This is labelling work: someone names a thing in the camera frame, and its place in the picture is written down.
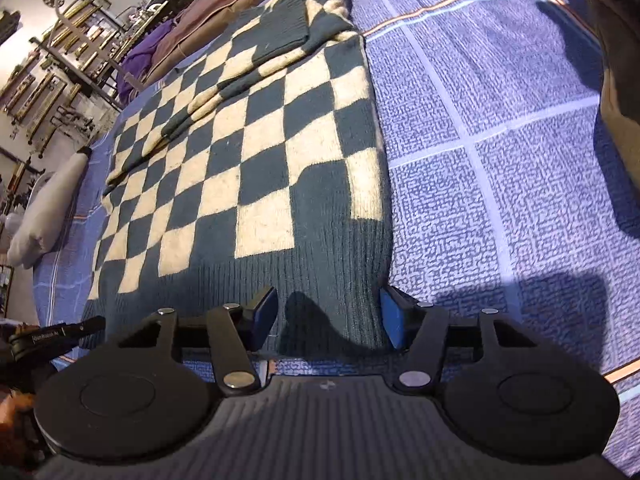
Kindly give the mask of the person left hand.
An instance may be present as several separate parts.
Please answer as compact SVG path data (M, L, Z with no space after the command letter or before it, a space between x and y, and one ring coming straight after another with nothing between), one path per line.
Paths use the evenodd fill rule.
M16 390L1 398L1 465L31 472L40 462L40 444L30 413L36 397Z

